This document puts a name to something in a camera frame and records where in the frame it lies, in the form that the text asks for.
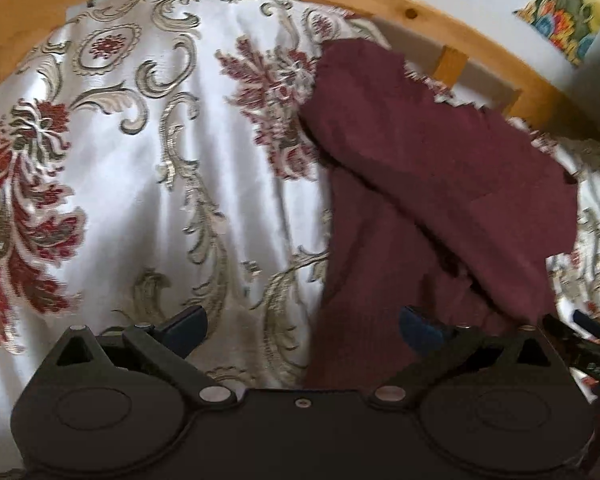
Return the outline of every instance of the folded maroon fabric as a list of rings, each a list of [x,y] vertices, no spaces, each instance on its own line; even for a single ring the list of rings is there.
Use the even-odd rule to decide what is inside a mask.
[[[301,116],[330,160],[333,224],[305,386],[368,389],[416,357],[401,306],[501,333],[554,312],[577,185],[500,114],[436,103],[404,57],[323,44]]]

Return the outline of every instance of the black device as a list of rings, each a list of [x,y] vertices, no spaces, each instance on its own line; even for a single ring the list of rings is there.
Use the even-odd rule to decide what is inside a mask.
[[[584,478],[593,410],[533,327],[448,329],[369,397],[253,389],[241,400],[183,359],[205,333],[199,307],[115,335],[68,329],[13,409],[26,478]]]

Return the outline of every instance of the maroon garment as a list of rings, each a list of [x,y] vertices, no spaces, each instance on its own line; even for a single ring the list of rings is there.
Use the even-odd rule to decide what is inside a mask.
[[[435,103],[404,57],[323,44],[301,116],[330,160],[333,224],[309,388],[367,389],[415,359],[401,306],[501,333],[554,312],[577,184],[497,112]]]

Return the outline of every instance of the wooden bed frame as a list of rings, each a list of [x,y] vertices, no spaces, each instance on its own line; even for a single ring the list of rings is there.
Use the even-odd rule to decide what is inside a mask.
[[[0,82],[50,31],[62,25],[68,7],[87,0],[0,0]],[[380,17],[444,45],[432,75],[452,86],[469,59],[511,85],[515,92],[505,108],[534,128],[551,118],[569,124],[579,137],[599,137],[599,130],[576,105],[506,48],[440,10],[416,0],[303,0]]]

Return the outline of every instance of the silver screw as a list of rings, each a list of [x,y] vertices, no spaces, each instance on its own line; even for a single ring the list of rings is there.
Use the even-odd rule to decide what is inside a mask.
[[[200,390],[199,395],[206,402],[223,402],[231,397],[231,390],[224,386],[207,386]]]
[[[310,408],[312,402],[309,399],[296,399],[296,406],[298,408]]]
[[[407,395],[400,386],[380,386],[376,390],[376,399],[382,402],[400,402]]]

